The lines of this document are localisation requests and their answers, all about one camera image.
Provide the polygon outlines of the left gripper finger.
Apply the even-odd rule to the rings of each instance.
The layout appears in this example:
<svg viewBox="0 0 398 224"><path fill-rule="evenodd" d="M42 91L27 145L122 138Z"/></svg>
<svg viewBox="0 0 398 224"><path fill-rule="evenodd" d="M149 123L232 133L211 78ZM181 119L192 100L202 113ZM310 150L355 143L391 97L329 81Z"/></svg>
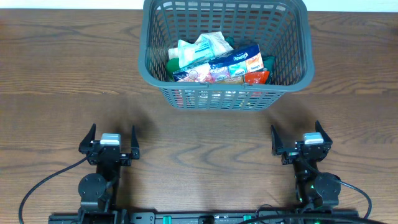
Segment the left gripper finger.
<svg viewBox="0 0 398 224"><path fill-rule="evenodd" d="M136 137L135 126L132 126L132 133L131 133L131 159L140 159L140 149Z"/></svg>
<svg viewBox="0 0 398 224"><path fill-rule="evenodd" d="M78 151L82 154L88 154L92 151L93 141L95 140L96 134L96 125L92 124L88 134L83 138L81 143L79 144Z"/></svg>

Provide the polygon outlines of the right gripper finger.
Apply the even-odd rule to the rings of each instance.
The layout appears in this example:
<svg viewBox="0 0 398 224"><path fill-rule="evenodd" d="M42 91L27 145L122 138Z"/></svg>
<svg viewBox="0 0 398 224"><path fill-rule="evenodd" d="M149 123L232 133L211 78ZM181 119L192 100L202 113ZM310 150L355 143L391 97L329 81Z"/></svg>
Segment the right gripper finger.
<svg viewBox="0 0 398 224"><path fill-rule="evenodd" d="M272 136L272 155L281 155L284 151L284 145L280 139L274 125L271 126L271 136Z"/></svg>
<svg viewBox="0 0 398 224"><path fill-rule="evenodd" d="M331 140L329 135L327 135L325 130L322 128L319 120L315 121L315 131L321 134L321 136L322 136L322 138L324 140L324 144L327 144L327 145L332 145L333 144L333 141Z"/></svg>

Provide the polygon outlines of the orange biscuit packet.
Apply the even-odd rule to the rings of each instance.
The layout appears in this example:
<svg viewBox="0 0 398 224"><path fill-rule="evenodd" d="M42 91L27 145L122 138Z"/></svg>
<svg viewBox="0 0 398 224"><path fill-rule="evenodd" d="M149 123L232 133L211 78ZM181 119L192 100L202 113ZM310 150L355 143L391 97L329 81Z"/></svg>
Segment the orange biscuit packet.
<svg viewBox="0 0 398 224"><path fill-rule="evenodd" d="M227 78L217 83L222 84L265 84L270 75L270 71L251 72L242 76Z"/></svg>

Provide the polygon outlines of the green Nescafe bag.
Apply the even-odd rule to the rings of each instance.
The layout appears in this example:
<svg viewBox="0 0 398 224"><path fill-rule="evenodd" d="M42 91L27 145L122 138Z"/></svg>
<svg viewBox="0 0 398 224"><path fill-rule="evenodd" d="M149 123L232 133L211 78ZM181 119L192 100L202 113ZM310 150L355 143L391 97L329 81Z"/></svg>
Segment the green Nescafe bag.
<svg viewBox="0 0 398 224"><path fill-rule="evenodd" d="M274 60L274 56L262 57L264 68L256 72L256 77L252 76L252 79L245 78L245 82L249 84L270 84L273 76Z"/></svg>

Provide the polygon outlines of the Kleenex tissue multipack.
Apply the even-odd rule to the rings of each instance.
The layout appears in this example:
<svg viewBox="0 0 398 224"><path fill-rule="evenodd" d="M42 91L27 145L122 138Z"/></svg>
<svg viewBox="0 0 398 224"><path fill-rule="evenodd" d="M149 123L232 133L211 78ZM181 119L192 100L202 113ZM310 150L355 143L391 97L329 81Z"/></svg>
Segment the Kleenex tissue multipack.
<svg viewBox="0 0 398 224"><path fill-rule="evenodd" d="M247 45L173 72L175 82L216 83L264 68L258 44Z"/></svg>

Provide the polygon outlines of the green lid jar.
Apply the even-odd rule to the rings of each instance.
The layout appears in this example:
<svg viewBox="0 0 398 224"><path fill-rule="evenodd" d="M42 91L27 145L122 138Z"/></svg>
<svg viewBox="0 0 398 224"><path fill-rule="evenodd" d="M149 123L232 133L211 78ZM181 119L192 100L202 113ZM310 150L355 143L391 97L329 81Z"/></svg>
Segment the green lid jar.
<svg viewBox="0 0 398 224"><path fill-rule="evenodd" d="M176 72L180 69L179 66L179 58L170 59L165 66L167 76L170 82L174 82L173 72Z"/></svg>

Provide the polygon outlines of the teal small sachet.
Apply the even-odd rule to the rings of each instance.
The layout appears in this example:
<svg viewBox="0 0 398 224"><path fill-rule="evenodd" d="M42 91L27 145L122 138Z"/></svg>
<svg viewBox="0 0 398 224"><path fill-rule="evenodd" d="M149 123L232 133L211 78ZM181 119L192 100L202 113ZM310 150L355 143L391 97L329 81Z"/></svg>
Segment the teal small sachet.
<svg viewBox="0 0 398 224"><path fill-rule="evenodd" d="M215 56L212 43L206 37L200 37L193 44L179 40L177 45L178 64L180 68L186 67L193 62L212 58Z"/></svg>

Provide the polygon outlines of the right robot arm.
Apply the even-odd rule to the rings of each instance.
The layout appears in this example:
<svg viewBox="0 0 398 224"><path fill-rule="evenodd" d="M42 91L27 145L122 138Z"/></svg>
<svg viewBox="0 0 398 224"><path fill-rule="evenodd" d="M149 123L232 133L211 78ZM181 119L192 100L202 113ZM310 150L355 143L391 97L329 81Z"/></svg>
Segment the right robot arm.
<svg viewBox="0 0 398 224"><path fill-rule="evenodd" d="M317 163L326 158L333 141L315 122L315 132L303 134L294 147L284 147L274 126L271 127L272 155L280 156L283 165L292 165L295 174L295 193L303 208L309 210L328 210L339 204L341 186L339 177L322 173Z"/></svg>

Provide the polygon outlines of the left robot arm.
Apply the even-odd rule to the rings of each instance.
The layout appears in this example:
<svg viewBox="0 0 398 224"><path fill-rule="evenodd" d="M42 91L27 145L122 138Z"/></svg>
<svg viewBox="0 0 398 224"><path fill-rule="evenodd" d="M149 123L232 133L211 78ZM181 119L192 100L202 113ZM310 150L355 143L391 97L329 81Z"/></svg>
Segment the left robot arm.
<svg viewBox="0 0 398 224"><path fill-rule="evenodd" d="M130 166L132 160L140 158L139 143L135 127L131 131L130 152L121 151L121 135L104 133L95 139L96 125L81 141L78 151L87 156L96 172L82 178L78 185L81 197L80 207L84 212L105 213L116 205L116 194L121 177L121 168Z"/></svg>

